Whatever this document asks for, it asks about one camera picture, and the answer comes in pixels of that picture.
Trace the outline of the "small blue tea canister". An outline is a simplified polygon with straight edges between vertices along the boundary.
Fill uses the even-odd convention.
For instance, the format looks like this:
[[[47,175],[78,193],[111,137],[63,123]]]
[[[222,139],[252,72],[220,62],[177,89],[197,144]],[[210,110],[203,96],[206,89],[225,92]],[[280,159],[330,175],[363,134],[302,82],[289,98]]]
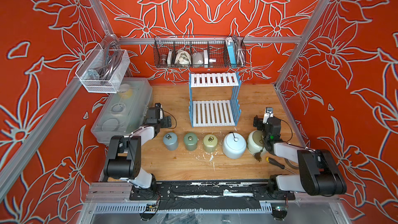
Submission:
[[[178,148],[178,137],[174,132],[169,132],[163,137],[163,143],[167,150],[176,150]]]

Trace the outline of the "small green tea canister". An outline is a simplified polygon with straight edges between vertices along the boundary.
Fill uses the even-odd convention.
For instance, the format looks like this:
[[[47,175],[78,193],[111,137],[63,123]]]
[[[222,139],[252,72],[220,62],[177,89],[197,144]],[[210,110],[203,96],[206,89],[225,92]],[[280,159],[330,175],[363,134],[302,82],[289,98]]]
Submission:
[[[193,132],[187,133],[183,138],[183,142],[188,151],[194,151],[198,147],[198,137]]]

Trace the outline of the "small yellow-green tea canister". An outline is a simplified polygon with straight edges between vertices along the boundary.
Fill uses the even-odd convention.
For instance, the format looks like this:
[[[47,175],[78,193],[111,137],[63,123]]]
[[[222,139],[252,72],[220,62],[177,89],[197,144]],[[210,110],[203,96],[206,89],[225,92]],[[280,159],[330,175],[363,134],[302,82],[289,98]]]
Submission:
[[[213,153],[217,149],[218,139],[213,134],[208,134],[203,138],[203,148],[206,153]]]

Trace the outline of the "blue white slatted shelf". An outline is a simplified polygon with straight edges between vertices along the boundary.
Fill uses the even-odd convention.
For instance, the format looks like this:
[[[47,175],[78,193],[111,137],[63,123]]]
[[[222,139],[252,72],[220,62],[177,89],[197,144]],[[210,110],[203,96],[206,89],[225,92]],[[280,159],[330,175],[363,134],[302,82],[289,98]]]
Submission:
[[[189,117],[191,126],[233,127],[241,109],[238,100],[241,79],[238,72],[189,75]]]

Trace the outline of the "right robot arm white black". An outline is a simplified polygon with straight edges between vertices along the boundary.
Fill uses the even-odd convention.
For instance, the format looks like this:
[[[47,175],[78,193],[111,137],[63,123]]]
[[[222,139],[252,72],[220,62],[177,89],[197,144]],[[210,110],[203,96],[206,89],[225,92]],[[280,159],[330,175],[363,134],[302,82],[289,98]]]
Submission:
[[[254,117],[253,126],[262,131],[263,148],[270,154],[298,165],[298,173],[274,175],[268,180],[267,190],[303,192],[310,196],[343,195],[347,192],[344,177],[326,149],[295,146],[280,137],[282,120],[276,117]]]

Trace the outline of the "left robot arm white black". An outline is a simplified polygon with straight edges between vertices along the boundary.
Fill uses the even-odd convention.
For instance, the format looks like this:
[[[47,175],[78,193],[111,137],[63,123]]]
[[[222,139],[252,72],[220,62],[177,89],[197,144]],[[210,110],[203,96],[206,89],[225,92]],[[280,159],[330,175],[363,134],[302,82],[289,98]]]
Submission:
[[[113,179],[124,180],[135,188],[152,192],[157,190],[153,174],[142,166],[142,145],[154,139],[162,128],[170,128],[170,116],[165,116],[161,103],[147,110],[145,123],[126,135],[115,135],[110,139],[103,173]]]

